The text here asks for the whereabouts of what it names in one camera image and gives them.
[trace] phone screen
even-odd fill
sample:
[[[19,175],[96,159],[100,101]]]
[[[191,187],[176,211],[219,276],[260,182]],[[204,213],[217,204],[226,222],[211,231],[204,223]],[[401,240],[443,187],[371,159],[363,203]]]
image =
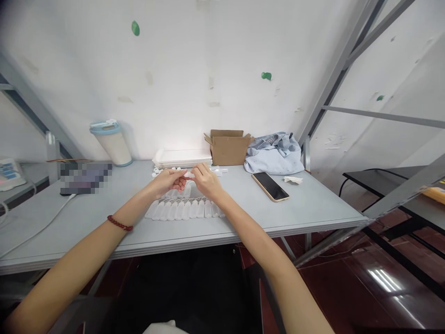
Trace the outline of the phone screen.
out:
[[[267,173],[255,173],[254,175],[273,199],[278,200],[289,197],[289,195],[281,189],[281,187]]]

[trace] white wall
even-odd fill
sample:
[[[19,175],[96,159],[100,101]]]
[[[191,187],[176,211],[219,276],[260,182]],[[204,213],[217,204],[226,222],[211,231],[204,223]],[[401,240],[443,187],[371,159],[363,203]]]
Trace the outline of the white wall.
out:
[[[0,93],[0,159],[44,162],[45,138],[20,111]]]
[[[150,159],[206,147],[212,128],[292,130],[354,2],[16,0],[0,45],[86,157],[107,157],[88,124],[115,118]]]
[[[444,15],[441,0],[414,2],[356,60],[332,105],[444,121]],[[436,128],[328,111],[311,141],[311,167],[338,192],[343,172],[428,164],[445,153],[443,139]],[[346,186],[345,198],[359,189]]]

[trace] yellow object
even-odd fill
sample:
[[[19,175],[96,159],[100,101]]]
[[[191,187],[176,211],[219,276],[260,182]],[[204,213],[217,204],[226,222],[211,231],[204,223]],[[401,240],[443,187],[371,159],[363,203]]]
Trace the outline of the yellow object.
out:
[[[445,189],[439,187],[431,187],[426,189],[423,194],[445,205]]]

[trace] hand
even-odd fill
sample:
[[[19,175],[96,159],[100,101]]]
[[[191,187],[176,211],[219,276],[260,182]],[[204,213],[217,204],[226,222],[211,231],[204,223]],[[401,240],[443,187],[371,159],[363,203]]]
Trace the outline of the hand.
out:
[[[209,165],[206,163],[197,164],[191,172],[195,177],[186,179],[195,181],[198,190],[207,198],[215,201],[215,199],[224,193],[218,177],[214,172],[210,171]]]
[[[147,190],[160,199],[167,191],[176,189],[182,192],[187,180],[183,177],[187,169],[175,171],[173,169],[164,169],[147,186]]]

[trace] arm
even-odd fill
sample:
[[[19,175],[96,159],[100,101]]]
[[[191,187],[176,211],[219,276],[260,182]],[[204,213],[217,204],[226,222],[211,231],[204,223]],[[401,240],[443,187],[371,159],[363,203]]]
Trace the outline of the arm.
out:
[[[269,277],[287,333],[334,333],[287,255],[223,190],[218,177],[206,164],[197,165],[192,173],[198,189],[226,214],[243,244]]]
[[[134,195],[113,218],[132,226],[169,189],[184,190],[186,170],[165,170]],[[100,269],[126,232],[106,220],[52,267],[5,321],[7,333],[47,333]]]

